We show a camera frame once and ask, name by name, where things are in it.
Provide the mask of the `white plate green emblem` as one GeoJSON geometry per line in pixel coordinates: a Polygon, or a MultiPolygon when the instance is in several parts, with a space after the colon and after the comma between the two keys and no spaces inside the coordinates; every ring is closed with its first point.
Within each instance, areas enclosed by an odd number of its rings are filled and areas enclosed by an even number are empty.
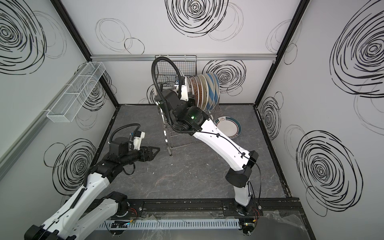
{"type": "Polygon", "coordinates": [[[188,93],[193,94],[194,90],[192,87],[192,82],[188,76],[185,76],[186,86],[188,87],[188,93]]]}

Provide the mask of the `white plate red characters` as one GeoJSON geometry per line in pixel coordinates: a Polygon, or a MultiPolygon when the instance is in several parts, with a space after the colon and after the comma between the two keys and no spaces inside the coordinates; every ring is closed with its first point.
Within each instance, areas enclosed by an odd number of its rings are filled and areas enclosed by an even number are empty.
{"type": "Polygon", "coordinates": [[[192,84],[192,88],[193,88],[193,92],[194,92],[194,96],[195,96],[195,99],[196,99],[196,105],[198,106],[198,103],[199,103],[199,97],[198,97],[198,85],[197,85],[197,82],[196,82],[196,79],[194,78],[194,76],[191,76],[190,77],[190,80],[191,80],[191,84],[192,84]]]}

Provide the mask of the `cream floral plate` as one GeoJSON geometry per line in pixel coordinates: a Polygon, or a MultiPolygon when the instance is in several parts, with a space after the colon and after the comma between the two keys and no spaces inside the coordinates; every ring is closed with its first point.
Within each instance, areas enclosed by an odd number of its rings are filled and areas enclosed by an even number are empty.
{"type": "Polygon", "coordinates": [[[210,108],[211,108],[211,105],[212,105],[211,89],[210,89],[210,85],[209,85],[210,78],[208,77],[207,74],[203,74],[203,76],[206,79],[206,86],[207,86],[207,105],[206,105],[206,109],[207,109],[207,111],[209,111],[210,108]]]}

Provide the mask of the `orange sunburst plate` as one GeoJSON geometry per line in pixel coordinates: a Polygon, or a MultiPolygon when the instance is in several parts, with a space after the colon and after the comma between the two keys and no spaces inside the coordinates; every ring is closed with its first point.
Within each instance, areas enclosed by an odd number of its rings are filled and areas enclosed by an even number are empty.
{"type": "Polygon", "coordinates": [[[202,82],[199,78],[198,75],[195,76],[195,79],[196,79],[196,82],[197,82],[197,86],[198,86],[198,96],[199,96],[199,104],[198,104],[198,107],[200,109],[203,109],[203,100],[204,100],[204,96],[203,96],[203,89],[202,89],[202,82]]]}
{"type": "Polygon", "coordinates": [[[206,86],[206,79],[203,75],[200,75],[200,79],[202,82],[202,88],[203,88],[203,96],[204,96],[204,101],[203,101],[203,110],[206,111],[206,105],[207,105],[207,86],[206,86]]]}

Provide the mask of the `blue striped plate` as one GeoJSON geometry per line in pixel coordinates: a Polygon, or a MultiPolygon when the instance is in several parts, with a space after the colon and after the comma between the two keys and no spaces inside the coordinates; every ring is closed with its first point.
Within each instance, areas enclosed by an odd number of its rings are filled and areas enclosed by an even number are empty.
{"type": "Polygon", "coordinates": [[[212,89],[213,89],[214,97],[213,97],[213,103],[211,106],[211,110],[213,110],[216,107],[217,102],[218,102],[218,95],[217,95],[217,91],[216,91],[217,82],[216,82],[216,77],[214,74],[208,73],[208,75],[210,76],[211,81],[213,83],[212,89]]]}
{"type": "Polygon", "coordinates": [[[220,82],[216,74],[214,74],[214,77],[216,79],[216,95],[217,95],[216,105],[218,105],[220,100],[220,82]]]}

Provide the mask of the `green rimmed white plate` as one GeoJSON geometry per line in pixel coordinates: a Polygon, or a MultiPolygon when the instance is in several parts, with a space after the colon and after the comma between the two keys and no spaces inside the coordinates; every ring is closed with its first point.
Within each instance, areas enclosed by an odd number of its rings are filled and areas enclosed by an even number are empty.
{"type": "Polygon", "coordinates": [[[215,125],[230,139],[237,138],[242,133],[241,124],[232,117],[219,117],[215,120],[215,125]]]}

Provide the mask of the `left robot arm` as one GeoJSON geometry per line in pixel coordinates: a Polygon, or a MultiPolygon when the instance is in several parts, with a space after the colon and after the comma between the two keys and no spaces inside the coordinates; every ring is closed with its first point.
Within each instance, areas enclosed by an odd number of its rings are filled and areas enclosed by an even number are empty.
{"type": "Polygon", "coordinates": [[[83,184],[70,199],[42,225],[32,225],[24,234],[26,240],[83,240],[107,219],[125,217],[138,212],[128,202],[128,197],[111,192],[98,199],[126,165],[152,161],[160,148],[141,145],[145,133],[140,124],[122,126],[112,132],[109,152],[87,171],[83,184]]]}

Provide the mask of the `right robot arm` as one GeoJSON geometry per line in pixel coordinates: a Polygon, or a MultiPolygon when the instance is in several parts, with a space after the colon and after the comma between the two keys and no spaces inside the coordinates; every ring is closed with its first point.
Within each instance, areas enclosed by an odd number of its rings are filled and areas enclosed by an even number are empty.
{"type": "Polygon", "coordinates": [[[258,153],[248,151],[227,137],[210,117],[196,106],[194,97],[185,90],[185,77],[169,58],[155,58],[151,66],[156,89],[155,101],[165,115],[168,125],[177,133],[188,134],[204,142],[219,154],[230,166],[226,180],[234,187],[236,208],[246,216],[255,210],[252,199],[254,190],[250,182],[252,168],[257,165],[258,153]],[[163,89],[158,81],[159,63],[168,63],[178,79],[178,90],[163,89]]]}

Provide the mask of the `steel two-tier dish rack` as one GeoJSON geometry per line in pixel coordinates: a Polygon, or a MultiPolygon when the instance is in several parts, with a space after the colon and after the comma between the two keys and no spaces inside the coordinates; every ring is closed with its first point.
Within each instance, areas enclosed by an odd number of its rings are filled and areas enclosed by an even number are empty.
{"type": "MultiPolygon", "coordinates": [[[[163,87],[164,89],[175,90],[176,89],[175,79],[176,79],[175,77],[174,79],[172,79],[172,77],[169,79],[169,76],[161,75],[160,87],[163,87]]],[[[158,107],[159,115],[162,116],[164,137],[165,137],[165,142],[167,144],[167,150],[170,156],[172,155],[173,149],[201,143],[201,141],[195,138],[188,137],[187,135],[174,132],[172,128],[169,126],[169,124],[167,123],[167,119],[164,111],[160,108],[158,104],[156,105],[158,107]]]]}

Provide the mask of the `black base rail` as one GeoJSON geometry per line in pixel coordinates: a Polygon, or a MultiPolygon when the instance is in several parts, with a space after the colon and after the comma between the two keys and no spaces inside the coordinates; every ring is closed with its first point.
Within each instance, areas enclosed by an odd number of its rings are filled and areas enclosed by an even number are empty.
{"type": "Polygon", "coordinates": [[[302,204],[298,198],[251,199],[246,207],[234,199],[128,199],[134,211],[130,217],[143,217],[145,213],[214,212],[225,217],[258,217],[263,211],[298,210],[302,204]]]}

